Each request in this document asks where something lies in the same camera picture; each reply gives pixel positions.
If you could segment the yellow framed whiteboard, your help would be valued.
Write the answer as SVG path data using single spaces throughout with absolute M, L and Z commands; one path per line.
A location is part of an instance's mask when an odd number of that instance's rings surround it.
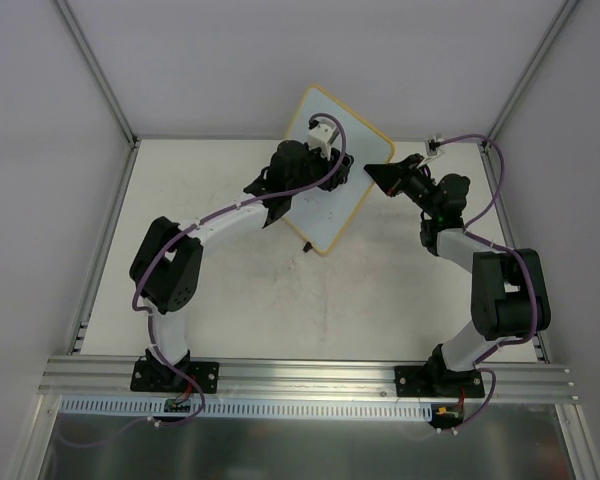
M 374 186 L 367 164 L 386 164 L 395 153 L 393 142 L 334 95 L 318 85 L 303 94 L 285 132 L 286 140 L 305 141 L 312 115 L 327 113 L 344 128 L 345 151 L 354 159 L 347 182 L 331 192 L 314 188 L 292 199 L 284 220 L 321 254 L 337 244 Z

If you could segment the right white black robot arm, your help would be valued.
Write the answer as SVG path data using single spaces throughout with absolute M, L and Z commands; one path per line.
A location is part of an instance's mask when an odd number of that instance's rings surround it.
M 412 389 L 446 396 L 470 384 L 479 365 L 505 346 L 520 345 L 546 329 L 551 311 L 538 253 L 510 249 L 470 232 L 463 219 L 468 177 L 435 180 L 412 154 L 398 163 L 368 164 L 365 172 L 388 197 L 406 195 L 421 210 L 420 239 L 432 255 L 471 276 L 470 319 L 450 340 L 437 345 L 427 362 L 397 381 Z

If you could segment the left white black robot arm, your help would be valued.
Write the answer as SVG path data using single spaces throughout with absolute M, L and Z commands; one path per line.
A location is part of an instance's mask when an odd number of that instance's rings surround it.
M 335 190 L 347 182 L 353 164 L 345 148 L 331 142 L 321 147 L 284 140 L 236 203 L 187 227 L 165 216 L 153 220 L 129 269 L 135 285 L 132 309 L 148 318 L 149 372 L 144 379 L 173 391 L 196 380 L 176 313 L 196 293 L 205 251 L 216 242 L 277 222 L 300 193 Z

